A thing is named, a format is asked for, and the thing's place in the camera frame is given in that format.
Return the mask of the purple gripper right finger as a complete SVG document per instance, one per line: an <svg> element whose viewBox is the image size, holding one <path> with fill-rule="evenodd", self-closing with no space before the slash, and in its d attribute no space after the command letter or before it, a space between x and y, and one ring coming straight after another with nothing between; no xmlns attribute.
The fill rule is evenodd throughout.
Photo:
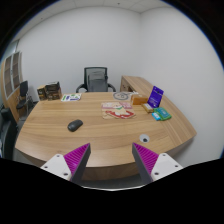
<svg viewBox="0 0 224 224"><path fill-rule="evenodd" d="M182 169L167 153L157 154L137 143L132 144L132 154L144 184L152 183Z"/></svg>

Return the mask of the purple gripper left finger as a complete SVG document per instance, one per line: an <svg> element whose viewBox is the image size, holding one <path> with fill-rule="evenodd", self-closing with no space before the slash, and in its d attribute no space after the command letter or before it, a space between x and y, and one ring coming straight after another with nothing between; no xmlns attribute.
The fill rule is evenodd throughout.
<svg viewBox="0 0 224 224"><path fill-rule="evenodd" d="M41 168L77 185L80 184L86 164L91 154L90 144L87 143L62 155L56 154Z"/></svg>

